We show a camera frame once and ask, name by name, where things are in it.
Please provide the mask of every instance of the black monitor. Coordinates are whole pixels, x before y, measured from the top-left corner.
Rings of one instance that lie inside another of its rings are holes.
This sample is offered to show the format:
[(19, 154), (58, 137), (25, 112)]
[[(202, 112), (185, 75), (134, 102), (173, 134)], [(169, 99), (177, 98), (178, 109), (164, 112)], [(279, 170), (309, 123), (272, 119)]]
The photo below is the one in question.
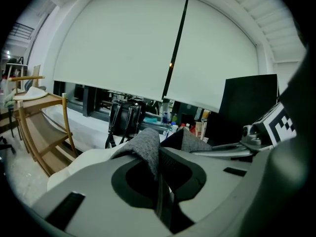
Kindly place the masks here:
[(197, 107), (193, 105), (184, 104), (181, 102), (174, 102), (171, 115), (178, 115), (176, 124), (180, 125), (181, 123), (194, 125), (194, 117), (197, 113)]
[(277, 103), (277, 75), (226, 79), (216, 120), (206, 134), (212, 146), (238, 142), (242, 128), (253, 124)]

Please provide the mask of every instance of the gray cloth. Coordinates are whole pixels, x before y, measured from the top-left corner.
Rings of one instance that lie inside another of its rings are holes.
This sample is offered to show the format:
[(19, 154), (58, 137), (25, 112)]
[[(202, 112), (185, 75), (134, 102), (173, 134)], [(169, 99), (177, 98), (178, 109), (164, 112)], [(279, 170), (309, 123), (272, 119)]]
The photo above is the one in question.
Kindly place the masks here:
[(189, 130), (183, 128), (181, 150), (188, 153), (198, 150), (211, 151), (212, 146), (197, 138)]
[[(159, 147), (159, 133), (151, 128), (146, 128), (127, 142), (126, 145), (118, 149), (110, 159), (136, 153), (148, 164), (154, 179), (158, 180)], [(212, 147), (195, 137), (189, 130), (184, 129), (181, 150), (188, 153), (197, 150), (211, 151)]]
[(151, 128), (146, 128), (117, 150), (110, 159), (136, 153), (148, 164), (155, 180), (158, 180), (159, 146), (159, 133)]

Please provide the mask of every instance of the black bag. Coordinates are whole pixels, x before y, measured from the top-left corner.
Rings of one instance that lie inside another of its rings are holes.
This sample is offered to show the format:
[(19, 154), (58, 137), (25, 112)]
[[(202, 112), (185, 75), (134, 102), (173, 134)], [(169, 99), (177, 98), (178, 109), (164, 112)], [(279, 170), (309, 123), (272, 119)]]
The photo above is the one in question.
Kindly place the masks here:
[(120, 144), (124, 142), (125, 137), (128, 139), (134, 138), (139, 132), (145, 113), (146, 103), (142, 100), (113, 101), (105, 148), (108, 147), (109, 143), (111, 143), (112, 148), (116, 146), (113, 135), (122, 136)]

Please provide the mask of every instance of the bottle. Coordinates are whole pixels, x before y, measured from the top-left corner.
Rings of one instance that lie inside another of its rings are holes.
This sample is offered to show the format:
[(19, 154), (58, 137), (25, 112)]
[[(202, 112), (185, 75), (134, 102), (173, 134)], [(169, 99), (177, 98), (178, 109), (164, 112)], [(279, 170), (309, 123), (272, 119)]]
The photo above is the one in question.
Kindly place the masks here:
[(209, 111), (209, 110), (204, 110), (204, 112), (202, 114), (201, 122), (207, 122), (207, 119), (208, 119), (210, 112), (211, 111)]
[(181, 123), (180, 127), (179, 127), (179, 130), (183, 129), (184, 127), (186, 127), (186, 124)]
[(163, 135), (165, 136), (165, 139), (169, 137), (170, 129), (168, 131), (163, 131)]
[(172, 117), (172, 122), (177, 122), (178, 120), (178, 115), (175, 114), (173, 117)]
[(164, 124), (168, 123), (168, 112), (163, 112), (162, 123), (164, 123)]
[(171, 131), (176, 132), (178, 130), (178, 126), (176, 125), (176, 122), (171, 123)]
[(171, 117), (172, 117), (171, 112), (169, 112), (169, 113), (168, 113), (168, 120), (167, 120), (167, 121), (168, 121), (168, 123), (170, 123), (170, 122), (171, 122)]
[(200, 118), (201, 115), (202, 115), (202, 111), (203, 111), (202, 108), (198, 108), (198, 109), (197, 109), (196, 116), (194, 117), (194, 120), (195, 120), (195, 121), (199, 121), (199, 118)]

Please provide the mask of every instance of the roller blind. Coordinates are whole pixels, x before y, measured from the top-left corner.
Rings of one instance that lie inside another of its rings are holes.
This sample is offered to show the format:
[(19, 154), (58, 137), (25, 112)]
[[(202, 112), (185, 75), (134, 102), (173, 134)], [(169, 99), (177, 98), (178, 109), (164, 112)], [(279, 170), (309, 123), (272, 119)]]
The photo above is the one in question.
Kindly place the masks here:
[(185, 0), (92, 0), (70, 28), (54, 79), (160, 100)]
[(225, 80), (258, 75), (256, 47), (225, 15), (189, 0), (167, 98), (217, 112)]

